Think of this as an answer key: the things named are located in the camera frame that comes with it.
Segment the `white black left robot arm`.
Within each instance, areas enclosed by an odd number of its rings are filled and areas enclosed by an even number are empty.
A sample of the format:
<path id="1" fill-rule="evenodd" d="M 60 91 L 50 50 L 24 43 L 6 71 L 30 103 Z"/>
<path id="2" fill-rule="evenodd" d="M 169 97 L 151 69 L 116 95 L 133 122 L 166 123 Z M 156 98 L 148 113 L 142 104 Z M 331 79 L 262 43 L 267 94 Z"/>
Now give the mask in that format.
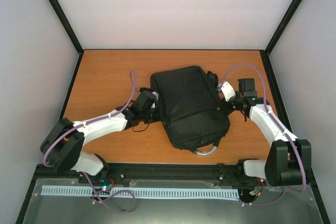
<path id="1" fill-rule="evenodd" d="M 58 174 L 74 170 L 90 175 L 97 183 L 106 182 L 109 165 L 100 155 L 88 154 L 82 148 L 97 138 L 131 129 L 140 122 L 158 121 L 158 98 L 156 92 L 144 89 L 136 100 L 103 116 L 75 122 L 60 119 L 40 146 L 43 164 Z"/>

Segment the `black student backpack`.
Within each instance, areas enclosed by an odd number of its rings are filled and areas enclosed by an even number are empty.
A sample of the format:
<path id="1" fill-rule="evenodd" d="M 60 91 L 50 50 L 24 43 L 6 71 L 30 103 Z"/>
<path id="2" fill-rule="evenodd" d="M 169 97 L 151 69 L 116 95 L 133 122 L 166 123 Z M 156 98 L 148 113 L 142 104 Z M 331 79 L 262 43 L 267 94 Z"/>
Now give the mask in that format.
<path id="1" fill-rule="evenodd" d="M 200 66 L 151 75 L 161 121 L 174 148 L 199 156 L 213 154 L 230 128 L 228 113 L 216 91 L 218 78 Z"/>

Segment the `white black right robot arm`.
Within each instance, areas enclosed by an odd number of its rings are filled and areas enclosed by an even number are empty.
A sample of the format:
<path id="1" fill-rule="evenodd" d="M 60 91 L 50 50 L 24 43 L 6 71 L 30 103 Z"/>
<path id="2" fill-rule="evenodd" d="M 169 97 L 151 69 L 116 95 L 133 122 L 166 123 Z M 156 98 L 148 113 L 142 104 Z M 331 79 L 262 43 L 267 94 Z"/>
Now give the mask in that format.
<path id="1" fill-rule="evenodd" d="M 265 97 L 257 95 L 254 79 L 240 79 L 237 91 L 227 81 L 219 84 L 217 89 L 223 94 L 223 102 L 229 110 L 239 111 L 245 119 L 254 122 L 270 146 L 265 161 L 243 161 L 244 175 L 264 179 L 273 187 L 305 187 L 310 181 L 311 145 L 291 133 L 274 114 Z"/>

